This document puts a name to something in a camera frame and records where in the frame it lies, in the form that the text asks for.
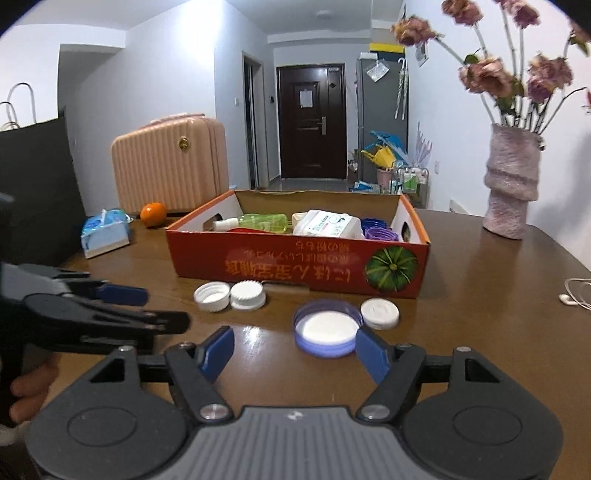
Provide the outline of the left hand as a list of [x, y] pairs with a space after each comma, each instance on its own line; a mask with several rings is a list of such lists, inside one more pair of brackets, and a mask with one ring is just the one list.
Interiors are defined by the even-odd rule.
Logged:
[[41, 410], [51, 385], [59, 375], [60, 355], [52, 353], [42, 365], [11, 384], [16, 401], [11, 406], [10, 419], [17, 425], [30, 421]]

